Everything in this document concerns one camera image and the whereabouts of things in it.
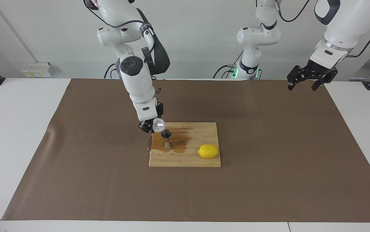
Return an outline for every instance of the wooden cutting board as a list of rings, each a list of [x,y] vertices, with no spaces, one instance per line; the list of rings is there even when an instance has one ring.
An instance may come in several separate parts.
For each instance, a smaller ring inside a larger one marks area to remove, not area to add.
[[[220,154],[212,159],[204,159],[198,154],[204,144],[212,144],[219,149],[216,123],[165,123],[172,132],[171,150],[163,148],[165,140],[160,133],[152,136],[149,167],[219,168]]]

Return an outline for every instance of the wet stain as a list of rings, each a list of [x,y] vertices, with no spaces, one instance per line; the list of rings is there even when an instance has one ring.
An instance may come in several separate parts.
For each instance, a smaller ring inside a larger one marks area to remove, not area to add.
[[[165,150],[163,148],[165,144],[165,140],[161,137],[160,133],[155,133],[153,135],[153,144],[152,149],[163,151],[169,153],[171,155],[178,154],[178,153],[185,153],[187,148],[188,142],[191,139],[188,135],[188,131],[186,128],[181,129],[170,129],[172,131],[172,136],[169,139],[171,144],[171,150]]]

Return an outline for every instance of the lemon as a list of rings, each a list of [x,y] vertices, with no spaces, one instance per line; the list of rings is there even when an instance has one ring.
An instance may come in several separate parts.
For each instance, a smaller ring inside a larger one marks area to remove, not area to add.
[[[218,148],[216,148],[212,144],[204,144],[200,147],[198,150],[198,154],[206,159],[211,159],[213,157],[216,157],[219,153]]]

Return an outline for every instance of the table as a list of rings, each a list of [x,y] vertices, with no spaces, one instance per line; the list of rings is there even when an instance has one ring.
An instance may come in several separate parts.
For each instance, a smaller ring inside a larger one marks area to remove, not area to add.
[[[7,79],[0,87],[0,219],[55,113],[70,79]],[[370,91],[359,82],[326,85],[370,163]],[[46,231],[120,228],[121,231],[217,228],[220,231],[370,231],[370,223],[163,223],[88,221],[0,221],[4,229]]]

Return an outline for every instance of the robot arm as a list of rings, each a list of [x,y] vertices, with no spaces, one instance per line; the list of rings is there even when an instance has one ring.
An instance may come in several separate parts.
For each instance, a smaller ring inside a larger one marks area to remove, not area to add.
[[[287,76],[291,91],[307,79],[316,80],[313,91],[330,83],[337,75],[335,68],[370,29],[370,0],[318,0],[315,16],[327,31],[319,41],[307,65],[295,66]]]
[[[238,31],[237,40],[244,48],[244,54],[237,64],[238,70],[233,78],[253,78],[261,58],[261,51],[257,46],[276,44],[281,38],[275,1],[259,0],[255,15],[261,25],[244,27]]]
[[[118,57],[117,73],[141,121],[138,127],[146,133],[162,131],[165,126],[161,119],[163,104],[157,101],[152,75],[166,72],[170,62],[151,24],[141,10],[131,5],[134,0],[84,1],[90,9],[100,10],[108,25],[98,29],[98,40]],[[141,38],[148,47],[134,50],[126,44]]]

